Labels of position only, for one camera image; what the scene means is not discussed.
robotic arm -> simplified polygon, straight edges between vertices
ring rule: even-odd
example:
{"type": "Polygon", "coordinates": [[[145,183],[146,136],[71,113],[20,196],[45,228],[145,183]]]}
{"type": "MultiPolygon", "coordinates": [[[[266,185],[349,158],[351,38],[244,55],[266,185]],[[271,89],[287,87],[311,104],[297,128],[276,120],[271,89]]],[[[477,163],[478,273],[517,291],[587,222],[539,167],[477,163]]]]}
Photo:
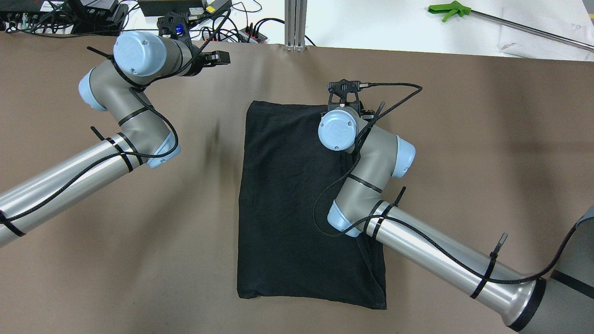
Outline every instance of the robotic arm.
{"type": "Polygon", "coordinates": [[[364,232],[403,254],[499,313],[516,332],[594,332],[594,207],[567,235],[565,241],[575,231],[547,281],[541,275],[526,278],[496,262],[506,235],[490,256],[448,237],[380,199],[388,179],[402,177],[416,152],[408,142],[378,127],[371,128],[366,140],[356,140],[360,131],[369,130],[362,119],[369,119],[369,114],[362,110],[358,96],[357,101],[347,102],[346,95],[369,85],[342,80],[328,86],[329,111],[318,128],[320,141],[331,150],[360,154],[333,202],[328,222],[348,236],[364,232]],[[340,103],[331,102],[333,94],[341,98],[340,103]]]}
{"type": "Polygon", "coordinates": [[[78,88],[93,109],[109,111],[122,131],[108,138],[97,134],[99,144],[1,194],[0,247],[140,165],[156,168],[177,155],[175,130],[151,106],[144,88],[160,78],[192,76],[228,63],[227,52],[204,53],[191,42],[121,34],[113,56],[90,70],[78,88]]]}

folded black fabric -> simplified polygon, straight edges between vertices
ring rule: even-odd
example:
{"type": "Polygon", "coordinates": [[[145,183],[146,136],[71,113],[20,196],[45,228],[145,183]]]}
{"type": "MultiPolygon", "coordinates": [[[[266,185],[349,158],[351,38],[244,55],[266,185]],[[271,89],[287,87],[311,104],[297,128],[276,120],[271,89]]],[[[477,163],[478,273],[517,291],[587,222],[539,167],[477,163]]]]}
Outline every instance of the folded black fabric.
{"type": "MultiPolygon", "coordinates": [[[[365,234],[326,237],[312,220],[315,199],[351,166],[326,149],[317,127],[326,106],[252,102],[239,192],[237,292],[241,298],[321,298],[386,309],[383,246],[365,234]]],[[[318,203],[326,215],[341,184],[318,203]]]]}

green plastic claw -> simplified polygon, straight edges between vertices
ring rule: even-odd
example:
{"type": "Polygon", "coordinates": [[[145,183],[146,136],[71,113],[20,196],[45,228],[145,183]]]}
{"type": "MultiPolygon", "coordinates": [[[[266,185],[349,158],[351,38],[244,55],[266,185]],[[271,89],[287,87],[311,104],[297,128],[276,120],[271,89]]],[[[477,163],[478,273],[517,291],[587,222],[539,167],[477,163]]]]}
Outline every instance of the green plastic claw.
{"type": "Polygon", "coordinates": [[[455,14],[458,14],[460,17],[470,14],[470,7],[463,6],[459,2],[453,1],[451,4],[431,5],[429,6],[428,12],[431,14],[447,13],[441,20],[442,22],[446,22],[448,18],[455,14]]]}

black box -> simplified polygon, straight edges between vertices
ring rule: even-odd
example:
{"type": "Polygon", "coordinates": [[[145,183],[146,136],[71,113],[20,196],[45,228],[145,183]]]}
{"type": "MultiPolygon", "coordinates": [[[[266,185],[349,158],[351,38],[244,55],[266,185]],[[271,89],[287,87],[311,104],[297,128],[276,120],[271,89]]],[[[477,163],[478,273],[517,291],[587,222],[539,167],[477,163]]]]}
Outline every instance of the black box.
{"type": "Polygon", "coordinates": [[[201,15],[206,0],[138,0],[138,4],[144,16],[165,16],[169,12],[201,15]]]}

light blue joint cap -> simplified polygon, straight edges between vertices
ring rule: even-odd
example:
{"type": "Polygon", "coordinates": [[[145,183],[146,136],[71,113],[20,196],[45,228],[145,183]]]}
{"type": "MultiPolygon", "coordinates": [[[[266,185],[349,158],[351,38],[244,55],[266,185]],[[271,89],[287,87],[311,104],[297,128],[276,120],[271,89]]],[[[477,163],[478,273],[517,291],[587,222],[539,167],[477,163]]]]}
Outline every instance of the light blue joint cap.
{"type": "MultiPolygon", "coordinates": [[[[348,229],[351,226],[351,223],[348,219],[342,214],[338,205],[336,205],[336,201],[332,201],[332,207],[330,208],[330,212],[328,212],[328,223],[332,225],[332,227],[336,228],[340,232],[348,229]]],[[[356,238],[361,231],[357,228],[351,229],[349,232],[345,233],[349,237],[356,238]]]]}
{"type": "MultiPolygon", "coordinates": [[[[170,132],[167,138],[165,138],[163,144],[161,144],[161,146],[153,154],[161,155],[169,151],[173,147],[173,145],[175,145],[175,137],[173,136],[173,133],[170,132]]],[[[166,156],[150,158],[149,160],[147,160],[147,165],[151,168],[157,168],[160,165],[166,163],[167,161],[173,159],[176,155],[179,154],[180,151],[181,148],[178,145],[173,152],[166,156]]]]}
{"type": "Polygon", "coordinates": [[[95,67],[93,67],[89,71],[89,73],[87,73],[87,75],[85,75],[80,80],[80,82],[78,83],[78,93],[80,94],[80,97],[83,98],[83,101],[90,105],[91,108],[98,111],[107,111],[105,107],[103,107],[99,102],[97,102],[95,96],[93,95],[93,92],[91,91],[91,72],[93,72],[94,69],[95,67]]]}
{"type": "Polygon", "coordinates": [[[348,149],[355,143],[357,123],[348,112],[334,109],[327,112],[318,127],[318,137],[326,148],[332,151],[348,149]]]}
{"type": "Polygon", "coordinates": [[[157,73],[167,58],[167,49],[156,35],[146,31],[127,31],[116,39],[113,57],[122,71],[147,77],[157,73]]]}
{"type": "Polygon", "coordinates": [[[412,165],[413,160],[415,160],[416,149],[408,141],[400,138],[400,136],[396,136],[396,138],[398,139],[398,149],[396,155],[396,166],[394,166],[394,172],[392,173],[392,176],[395,178],[401,178],[406,174],[412,165]]]}

